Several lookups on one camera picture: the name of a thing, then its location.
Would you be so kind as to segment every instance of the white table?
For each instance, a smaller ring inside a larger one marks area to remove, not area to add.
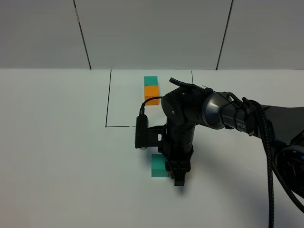
[[[287,85],[288,97],[280,97],[282,105],[304,105],[301,92],[290,88],[303,84],[301,73],[289,72],[288,80],[279,77],[285,83],[293,81]],[[257,94],[239,90],[245,83],[236,80],[246,78],[252,85],[264,83],[267,76],[275,80],[277,74],[235,74],[193,71],[193,79],[198,85],[280,104],[275,96],[266,97],[266,86],[256,88]],[[105,128],[109,75],[0,70],[0,227],[267,227],[266,158],[259,139],[198,126],[185,188],[174,187],[169,178],[151,178],[150,159],[156,148],[136,150],[134,127]],[[270,88],[280,95],[279,89]],[[139,106],[130,103],[136,114]],[[146,113],[155,117],[148,109]],[[111,115],[119,117],[117,112]],[[274,185],[275,227],[302,227],[304,215],[276,178]]]

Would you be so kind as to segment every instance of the stacked blocks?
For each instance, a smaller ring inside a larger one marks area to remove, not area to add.
[[[144,100],[151,97],[159,96],[157,76],[145,76],[144,77]],[[146,105],[159,105],[160,100],[155,99],[146,103]]]
[[[165,162],[167,159],[162,154],[152,154],[151,160],[151,176],[152,177],[168,177]]]

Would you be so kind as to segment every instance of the robotic arm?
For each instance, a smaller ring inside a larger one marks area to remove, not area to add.
[[[185,174],[191,170],[196,125],[237,129],[262,139],[270,167],[268,181],[271,175],[272,184],[273,170],[292,201],[301,204],[291,190],[304,198],[304,107],[260,105],[246,98],[239,100],[233,93],[218,93],[173,78],[170,82],[179,88],[161,99],[167,123],[148,128],[145,101],[136,121],[135,147],[158,147],[167,158],[166,170],[172,173],[174,185],[183,186]]]

